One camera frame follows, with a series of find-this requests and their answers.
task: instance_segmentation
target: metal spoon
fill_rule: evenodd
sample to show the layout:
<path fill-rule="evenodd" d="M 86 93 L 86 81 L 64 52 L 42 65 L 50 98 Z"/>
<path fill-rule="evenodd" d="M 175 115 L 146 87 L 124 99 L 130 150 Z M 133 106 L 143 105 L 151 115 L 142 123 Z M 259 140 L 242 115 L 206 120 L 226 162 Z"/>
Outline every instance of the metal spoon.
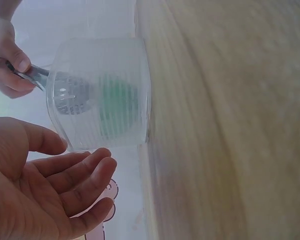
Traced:
<path fill-rule="evenodd" d="M 43 92 L 46 92 L 49 71 L 35 65 L 25 72 L 17 71 L 7 61 L 6 66 L 16 75 L 29 80 Z M 80 77 L 58 72 L 53 88 L 53 100 L 57 111 L 62 115 L 78 115 L 88 111 L 90 84 Z"/>

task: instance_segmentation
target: transparent container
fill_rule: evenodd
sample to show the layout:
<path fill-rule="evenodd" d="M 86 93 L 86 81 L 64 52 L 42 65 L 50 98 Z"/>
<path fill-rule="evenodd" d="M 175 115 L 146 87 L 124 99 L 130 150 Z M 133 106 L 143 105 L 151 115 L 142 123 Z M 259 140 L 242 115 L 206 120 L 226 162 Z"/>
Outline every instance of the transparent container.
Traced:
<path fill-rule="evenodd" d="M 50 69 L 46 101 L 71 151 L 146 142 L 151 83 L 143 40 L 64 42 Z"/>

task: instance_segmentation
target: pink cartoon figure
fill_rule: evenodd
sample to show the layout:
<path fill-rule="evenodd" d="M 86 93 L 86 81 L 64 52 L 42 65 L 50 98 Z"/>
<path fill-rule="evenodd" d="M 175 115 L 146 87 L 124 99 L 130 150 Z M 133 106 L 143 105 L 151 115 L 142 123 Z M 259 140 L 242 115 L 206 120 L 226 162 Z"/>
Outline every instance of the pink cartoon figure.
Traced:
<path fill-rule="evenodd" d="M 100 197 L 97 199 L 97 201 L 99 201 L 100 199 L 103 199 L 103 198 L 111 198 L 114 201 L 118 195 L 118 192 L 119 192 L 119 188 L 118 188 L 117 183 L 113 179 L 111 179 L 110 183 L 105 188 L 105 190 L 100 195 Z M 83 239 L 83 240 L 106 240 L 104 223 L 111 220 L 114 217 L 115 213 L 116 213 L 116 205 L 113 204 L 113 207 L 111 208 L 110 212 L 108 213 L 108 215 L 106 216 L 104 221 L 101 224 L 99 224 L 99 226 L 97 226 L 95 229 L 88 232 L 86 235 L 82 236 L 81 238 L 77 238 L 77 239 L 79 239 L 79 240 L 81 240 L 81 239 Z"/>

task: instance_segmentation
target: hand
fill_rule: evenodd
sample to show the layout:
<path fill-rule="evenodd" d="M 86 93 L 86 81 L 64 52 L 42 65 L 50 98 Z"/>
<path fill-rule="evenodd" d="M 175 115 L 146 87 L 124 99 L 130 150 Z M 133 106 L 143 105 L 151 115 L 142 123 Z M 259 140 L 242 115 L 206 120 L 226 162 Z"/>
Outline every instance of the hand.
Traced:
<path fill-rule="evenodd" d="M 32 92 L 35 86 L 13 74 L 6 66 L 7 60 L 22 73 L 31 66 L 27 55 L 15 44 L 13 25 L 9 20 L 0 18 L 0 91 L 12 99 Z"/>
<path fill-rule="evenodd" d="M 70 240 L 100 224 L 113 206 L 103 198 L 117 166 L 111 153 L 69 153 L 26 162 L 28 151 L 66 150 L 53 131 L 0 118 L 0 240 Z"/>

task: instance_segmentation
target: wood grain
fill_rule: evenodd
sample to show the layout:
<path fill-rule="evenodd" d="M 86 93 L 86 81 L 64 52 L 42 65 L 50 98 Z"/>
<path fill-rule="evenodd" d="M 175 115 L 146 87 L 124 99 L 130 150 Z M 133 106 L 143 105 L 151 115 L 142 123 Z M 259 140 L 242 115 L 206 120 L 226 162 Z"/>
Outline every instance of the wood grain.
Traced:
<path fill-rule="evenodd" d="M 149 239 L 300 239 L 300 0 L 138 0 Z"/>

